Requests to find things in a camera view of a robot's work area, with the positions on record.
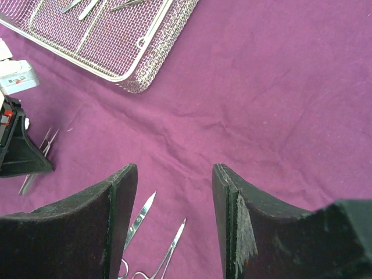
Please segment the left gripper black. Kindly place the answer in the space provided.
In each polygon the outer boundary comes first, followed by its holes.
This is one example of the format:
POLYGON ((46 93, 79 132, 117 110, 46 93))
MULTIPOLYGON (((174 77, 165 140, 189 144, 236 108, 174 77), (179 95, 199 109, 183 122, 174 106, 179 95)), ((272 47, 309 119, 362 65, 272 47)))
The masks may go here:
MULTIPOLYGON (((27 134, 25 120, 20 101, 5 97, 1 108, 1 177, 26 175, 37 158, 38 147, 27 134)), ((51 163, 46 173, 52 170, 51 163)))

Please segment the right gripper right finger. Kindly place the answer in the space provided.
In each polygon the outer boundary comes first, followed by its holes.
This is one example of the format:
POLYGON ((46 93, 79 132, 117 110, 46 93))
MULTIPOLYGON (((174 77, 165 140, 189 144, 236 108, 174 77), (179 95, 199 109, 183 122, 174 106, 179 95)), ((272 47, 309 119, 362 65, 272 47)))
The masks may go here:
POLYGON ((225 164, 212 171, 224 278, 370 278, 371 200, 290 205, 225 164))

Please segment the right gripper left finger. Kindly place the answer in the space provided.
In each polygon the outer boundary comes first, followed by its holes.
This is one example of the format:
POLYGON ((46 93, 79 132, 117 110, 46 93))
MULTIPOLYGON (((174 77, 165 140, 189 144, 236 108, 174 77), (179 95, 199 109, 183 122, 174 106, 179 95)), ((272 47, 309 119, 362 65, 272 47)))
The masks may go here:
POLYGON ((2 278, 117 278, 137 191, 128 164, 30 213, 1 217, 2 278))

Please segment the thin metal tweezers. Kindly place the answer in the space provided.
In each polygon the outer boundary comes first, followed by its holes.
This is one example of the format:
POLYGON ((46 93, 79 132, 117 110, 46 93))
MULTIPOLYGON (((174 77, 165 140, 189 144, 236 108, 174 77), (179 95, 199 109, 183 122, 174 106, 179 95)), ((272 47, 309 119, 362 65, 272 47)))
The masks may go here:
POLYGON ((51 163, 48 161, 47 156, 55 139, 59 133, 59 129, 55 131, 53 135, 51 135, 52 127, 46 132, 44 139, 42 140, 41 145, 38 148, 37 158, 33 165, 31 166, 32 169, 28 170, 26 173, 26 177, 20 187, 18 192, 19 195, 25 196, 31 189, 33 181, 36 177, 41 173, 46 173, 51 170, 51 163))

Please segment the metal surgical scissors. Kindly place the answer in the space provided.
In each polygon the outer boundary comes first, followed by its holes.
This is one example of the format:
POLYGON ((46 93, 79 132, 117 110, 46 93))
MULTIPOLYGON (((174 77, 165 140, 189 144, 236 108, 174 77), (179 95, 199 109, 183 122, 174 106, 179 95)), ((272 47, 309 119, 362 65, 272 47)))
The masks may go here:
POLYGON ((124 244, 123 252, 126 251, 127 247, 129 246, 131 240, 134 238, 135 233, 137 232, 139 226, 142 224, 143 220, 145 219, 147 213, 149 212, 154 198, 156 196, 157 191, 155 191, 145 202, 144 206, 141 208, 139 213, 137 214, 135 220, 133 221, 132 225, 129 227, 127 231, 126 241, 124 244))

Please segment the purple cloth wrap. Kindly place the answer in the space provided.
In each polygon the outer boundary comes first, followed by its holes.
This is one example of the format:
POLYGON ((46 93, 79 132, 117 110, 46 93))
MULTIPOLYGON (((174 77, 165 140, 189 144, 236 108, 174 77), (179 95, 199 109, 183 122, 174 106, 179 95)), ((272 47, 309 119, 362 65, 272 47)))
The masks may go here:
POLYGON ((151 86, 131 94, 1 27, 39 86, 18 93, 54 171, 1 214, 30 212, 138 167, 133 214, 153 205, 124 253, 152 273, 179 226, 166 278, 222 278, 212 167, 297 207, 371 198, 371 2, 199 1, 151 86))

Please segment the wire mesh metal tray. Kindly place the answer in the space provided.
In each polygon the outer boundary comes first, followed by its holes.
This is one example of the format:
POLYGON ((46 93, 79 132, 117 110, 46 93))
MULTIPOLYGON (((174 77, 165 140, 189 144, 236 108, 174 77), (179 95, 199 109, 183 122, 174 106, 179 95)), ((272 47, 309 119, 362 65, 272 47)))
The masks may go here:
POLYGON ((196 7, 196 1, 2 1, 1 24, 94 75, 137 94, 145 91, 196 7))

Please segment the wide metal tweezers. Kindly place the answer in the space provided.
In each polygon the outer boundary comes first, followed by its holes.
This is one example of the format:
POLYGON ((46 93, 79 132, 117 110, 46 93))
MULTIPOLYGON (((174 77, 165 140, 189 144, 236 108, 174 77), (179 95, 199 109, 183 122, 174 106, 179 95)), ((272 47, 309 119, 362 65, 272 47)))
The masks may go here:
POLYGON ((133 5, 137 5, 137 4, 140 4, 140 3, 143 3, 144 0, 129 0, 129 1, 125 1, 125 3, 122 3, 120 5, 117 5, 113 8, 110 9, 111 12, 113 11, 116 11, 116 10, 119 10, 119 9, 122 9, 122 8, 126 8, 126 7, 129 7, 129 6, 133 6, 133 5))

